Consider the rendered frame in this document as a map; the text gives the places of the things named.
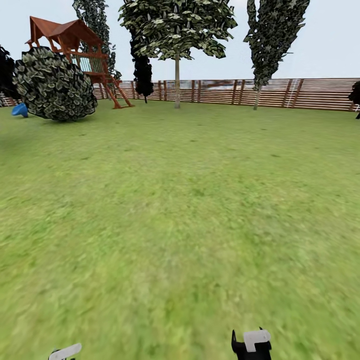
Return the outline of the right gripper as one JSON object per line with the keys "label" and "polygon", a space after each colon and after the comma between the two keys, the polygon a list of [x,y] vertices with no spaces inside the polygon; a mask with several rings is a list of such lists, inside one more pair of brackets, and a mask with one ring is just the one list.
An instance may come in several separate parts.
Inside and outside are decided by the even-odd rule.
{"label": "right gripper", "polygon": [[248,352],[246,344],[236,340],[235,331],[232,331],[231,347],[237,354],[238,360],[272,360],[270,350],[272,349],[270,339],[264,342],[254,342],[254,352]]}

